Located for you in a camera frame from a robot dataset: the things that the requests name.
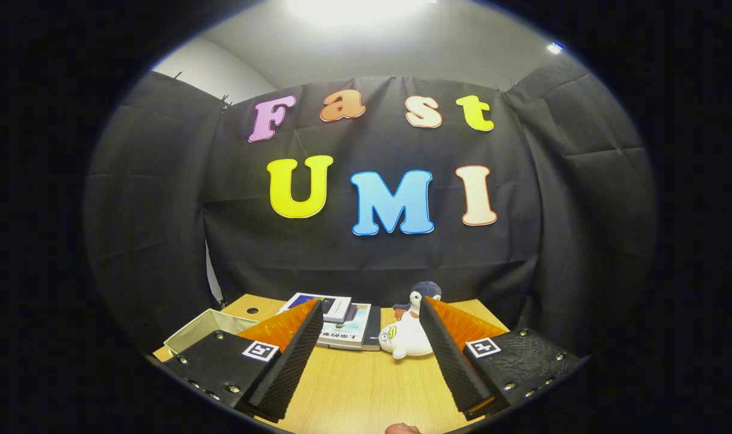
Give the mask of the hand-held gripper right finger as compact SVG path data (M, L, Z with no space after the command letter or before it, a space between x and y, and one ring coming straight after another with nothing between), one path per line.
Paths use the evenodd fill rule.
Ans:
M536 330L506 332L431 297L421 302L420 324L455 406L469 421L534 401L583 367L583 358Z

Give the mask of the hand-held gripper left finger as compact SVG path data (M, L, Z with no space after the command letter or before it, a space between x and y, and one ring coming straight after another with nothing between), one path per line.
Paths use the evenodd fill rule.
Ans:
M244 332L206 333L163 365L212 401L277 423L323 324L321 300L308 300Z

